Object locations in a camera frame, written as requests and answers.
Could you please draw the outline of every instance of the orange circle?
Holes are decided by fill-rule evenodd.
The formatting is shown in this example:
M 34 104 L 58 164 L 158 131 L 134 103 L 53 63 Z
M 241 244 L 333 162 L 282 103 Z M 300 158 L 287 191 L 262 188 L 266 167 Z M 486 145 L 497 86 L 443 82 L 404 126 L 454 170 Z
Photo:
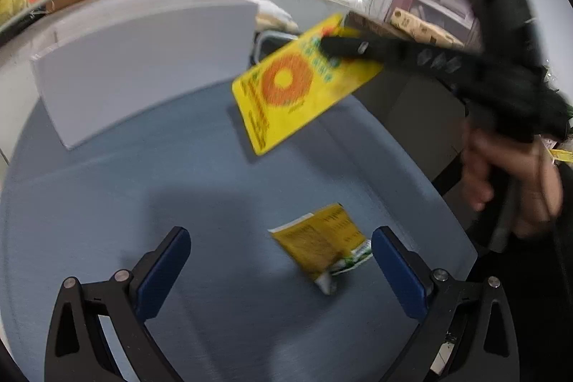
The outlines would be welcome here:
M 274 83 L 274 78 L 285 68 L 290 70 L 292 81 L 289 86 L 283 88 Z M 287 106 L 308 94 L 312 83 L 312 70 L 300 56 L 283 55 L 265 69 L 261 81 L 263 97 L 268 104 Z

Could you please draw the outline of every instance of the snack wrapper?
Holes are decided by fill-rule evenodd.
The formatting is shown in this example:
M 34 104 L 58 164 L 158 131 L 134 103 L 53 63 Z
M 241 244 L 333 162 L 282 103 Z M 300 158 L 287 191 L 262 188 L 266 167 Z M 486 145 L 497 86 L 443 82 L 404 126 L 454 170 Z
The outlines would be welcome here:
M 253 149 L 266 153 L 373 78 L 376 62 L 328 59 L 320 52 L 325 35 L 357 33 L 334 14 L 296 41 L 266 57 L 232 85 Z
M 370 240 L 340 204 L 306 214 L 269 232 L 327 295 L 336 291 L 335 275 L 372 257 Z

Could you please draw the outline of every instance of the cable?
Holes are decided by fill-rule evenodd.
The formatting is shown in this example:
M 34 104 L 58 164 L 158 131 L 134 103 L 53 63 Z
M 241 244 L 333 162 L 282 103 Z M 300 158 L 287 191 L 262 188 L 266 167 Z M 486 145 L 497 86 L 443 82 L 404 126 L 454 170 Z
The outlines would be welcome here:
M 559 262 L 559 267 L 561 268 L 561 275 L 563 276 L 563 286 L 565 287 L 565 293 L 567 294 L 567 301 L 569 303 L 569 311 L 571 313 L 571 321 L 573 322 L 573 291 L 571 289 L 571 283 L 569 282 L 569 276 L 567 273 L 567 268 L 565 267 L 565 257 L 563 256 L 563 245 L 561 238 L 557 232 L 557 216 L 551 215 L 551 210 L 549 208 L 549 202 L 545 197 L 545 190 L 543 190 L 543 157 L 545 155 L 546 147 L 543 144 L 541 138 L 538 138 L 539 143 L 539 154 L 538 154 L 538 186 L 539 193 L 541 195 L 541 203 L 549 219 L 549 227 L 553 234 L 553 241 L 555 244 L 555 252 L 557 253 L 557 260 Z

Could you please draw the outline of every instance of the black sleeve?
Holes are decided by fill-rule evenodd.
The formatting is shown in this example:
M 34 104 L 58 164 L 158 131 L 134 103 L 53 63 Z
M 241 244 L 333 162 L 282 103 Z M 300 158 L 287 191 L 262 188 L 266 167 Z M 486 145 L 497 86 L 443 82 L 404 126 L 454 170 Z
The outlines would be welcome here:
M 503 253 L 479 258 L 469 277 L 501 280 L 514 319 L 522 381 L 573 380 L 573 321 L 565 288 L 565 279 L 570 284 L 573 278 L 573 170 L 561 164 L 559 173 L 563 206 L 554 231 L 535 241 L 512 236 Z

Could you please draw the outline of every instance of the yellow circle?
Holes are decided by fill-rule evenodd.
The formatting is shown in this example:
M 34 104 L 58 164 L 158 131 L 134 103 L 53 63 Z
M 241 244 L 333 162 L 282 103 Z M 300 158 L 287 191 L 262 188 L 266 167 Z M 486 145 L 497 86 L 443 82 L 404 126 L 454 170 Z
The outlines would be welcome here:
M 292 72 L 288 68 L 282 68 L 274 76 L 274 85 L 279 88 L 288 88 L 292 84 Z

